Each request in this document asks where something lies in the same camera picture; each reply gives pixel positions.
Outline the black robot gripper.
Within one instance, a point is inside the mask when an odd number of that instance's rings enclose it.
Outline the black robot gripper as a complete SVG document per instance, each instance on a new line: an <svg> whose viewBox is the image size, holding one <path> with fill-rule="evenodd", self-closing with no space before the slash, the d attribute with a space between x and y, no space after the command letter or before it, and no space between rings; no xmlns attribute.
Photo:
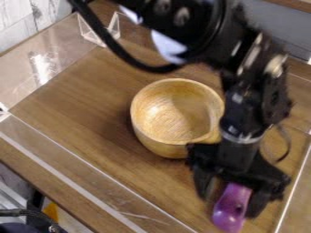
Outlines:
<svg viewBox="0 0 311 233"><path fill-rule="evenodd" d="M204 201L215 202L223 182L236 183L252 190L246 218L258 218L270 201L283 199L290 176L276 167L291 151L291 141L280 157L270 162L260 151L260 142L239 144L220 142L188 143L186 164L194 172L196 194Z"/></svg>

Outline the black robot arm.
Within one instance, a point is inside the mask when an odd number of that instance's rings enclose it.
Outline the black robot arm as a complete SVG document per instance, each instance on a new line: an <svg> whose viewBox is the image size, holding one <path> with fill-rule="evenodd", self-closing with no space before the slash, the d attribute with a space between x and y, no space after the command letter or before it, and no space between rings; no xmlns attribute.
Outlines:
<svg viewBox="0 0 311 233"><path fill-rule="evenodd" d="M222 141L187 147L199 196L215 177L228 182L216 214L256 218L283 198L291 182L260 152L266 130L291 113L287 55L252 27L244 8L231 0L115 0L155 33L183 46L167 66L152 67L124 56L137 68L160 73L187 63L220 72L224 113Z"/></svg>

